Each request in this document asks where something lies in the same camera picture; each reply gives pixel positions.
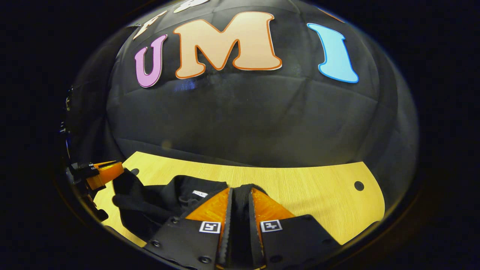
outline wooden table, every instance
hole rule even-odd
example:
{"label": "wooden table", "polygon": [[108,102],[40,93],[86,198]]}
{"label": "wooden table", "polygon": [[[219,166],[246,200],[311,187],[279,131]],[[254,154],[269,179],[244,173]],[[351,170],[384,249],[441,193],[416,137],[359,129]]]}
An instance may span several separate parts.
{"label": "wooden table", "polygon": [[[176,160],[136,152],[124,167],[139,169],[144,185],[168,184],[176,175],[227,182],[229,187],[256,184],[293,214],[311,214],[341,245],[380,221],[385,213],[384,197],[363,162],[307,168],[237,167]],[[359,191],[354,183],[360,181]],[[94,202],[107,212],[102,222],[139,246],[145,242],[125,229],[119,209],[113,205],[112,182],[98,192]]]}

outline clothing label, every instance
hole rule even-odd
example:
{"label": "clothing label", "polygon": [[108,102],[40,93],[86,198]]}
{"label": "clothing label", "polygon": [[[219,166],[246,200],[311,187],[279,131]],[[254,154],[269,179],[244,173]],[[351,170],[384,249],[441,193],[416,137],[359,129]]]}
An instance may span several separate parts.
{"label": "clothing label", "polygon": [[193,194],[196,194],[196,195],[198,195],[198,196],[200,196],[200,197],[204,197],[204,198],[208,195],[208,194],[205,193],[205,192],[201,192],[201,191],[197,191],[197,190],[194,190],[192,193],[193,193]]}

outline dark background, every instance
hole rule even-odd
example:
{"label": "dark background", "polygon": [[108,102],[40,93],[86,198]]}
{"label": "dark background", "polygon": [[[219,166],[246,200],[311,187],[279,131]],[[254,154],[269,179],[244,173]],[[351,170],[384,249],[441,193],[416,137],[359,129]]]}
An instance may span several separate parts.
{"label": "dark background", "polygon": [[[103,40],[162,4],[55,0],[11,1],[4,7],[7,268],[153,267],[153,259],[84,226],[52,180],[59,164],[54,137],[76,73]],[[472,1],[318,4],[364,30],[396,61],[412,89],[421,130],[416,204],[344,267],[473,269],[479,265],[473,247],[480,228],[473,189],[479,178],[473,171],[478,79],[469,73],[478,71],[478,45],[469,27],[478,8]]]}

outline letter m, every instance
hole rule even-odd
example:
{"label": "letter m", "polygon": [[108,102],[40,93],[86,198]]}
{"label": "letter m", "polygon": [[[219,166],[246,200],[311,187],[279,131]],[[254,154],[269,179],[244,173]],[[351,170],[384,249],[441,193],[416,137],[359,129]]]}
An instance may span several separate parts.
{"label": "letter m", "polygon": [[175,75],[179,79],[198,76],[205,72],[205,65],[198,62],[197,49],[216,70],[222,70],[235,43],[239,55],[233,66],[241,70],[275,70],[282,60],[275,56],[269,23],[272,14],[265,12],[241,12],[235,15],[223,32],[205,20],[188,22],[173,33],[180,36],[180,68]]}

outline pink letter u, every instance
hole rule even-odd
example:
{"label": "pink letter u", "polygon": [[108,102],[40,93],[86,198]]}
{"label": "pink letter u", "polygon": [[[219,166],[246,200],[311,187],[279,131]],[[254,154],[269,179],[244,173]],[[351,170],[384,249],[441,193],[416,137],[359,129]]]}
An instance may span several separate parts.
{"label": "pink letter u", "polygon": [[135,54],[135,66],[137,72],[138,83],[144,87],[151,87],[158,82],[162,74],[162,45],[163,41],[167,39],[167,35],[160,36],[152,42],[153,48],[153,69],[150,74],[145,73],[144,56],[147,52],[147,47],[138,51]]}

